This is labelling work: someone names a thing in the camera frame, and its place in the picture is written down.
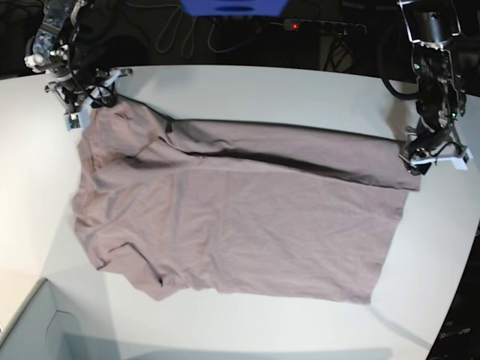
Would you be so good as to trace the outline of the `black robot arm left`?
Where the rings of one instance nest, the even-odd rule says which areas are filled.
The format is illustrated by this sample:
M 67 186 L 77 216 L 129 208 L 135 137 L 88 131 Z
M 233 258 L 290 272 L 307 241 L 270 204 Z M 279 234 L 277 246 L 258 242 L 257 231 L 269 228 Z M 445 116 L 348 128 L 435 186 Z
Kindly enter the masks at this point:
M 391 28 L 379 42 L 377 64 L 387 90 L 399 100 L 415 101 L 419 116 L 417 125 L 406 129 L 399 157 L 413 176 L 426 174 L 432 164 L 440 161 L 450 161 L 456 169 L 464 170 L 472 156 L 455 126 L 466 107 L 458 64 L 462 31 L 455 6 L 452 1 L 399 1 L 398 6 L 412 45 L 410 62 L 417 92 L 401 93 L 390 83 L 383 50 Z

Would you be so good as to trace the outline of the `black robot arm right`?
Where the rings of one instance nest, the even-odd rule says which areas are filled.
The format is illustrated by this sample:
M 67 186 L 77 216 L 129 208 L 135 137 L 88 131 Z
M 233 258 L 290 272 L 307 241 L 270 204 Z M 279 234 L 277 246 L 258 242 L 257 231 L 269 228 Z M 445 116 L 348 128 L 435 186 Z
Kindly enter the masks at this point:
M 51 76 L 45 92 L 53 94 L 68 115 L 116 102 L 107 83 L 112 71 L 95 65 L 101 52 L 80 40 L 81 20 L 93 7 L 93 1 L 47 1 L 43 21 L 25 48 L 26 67 Z

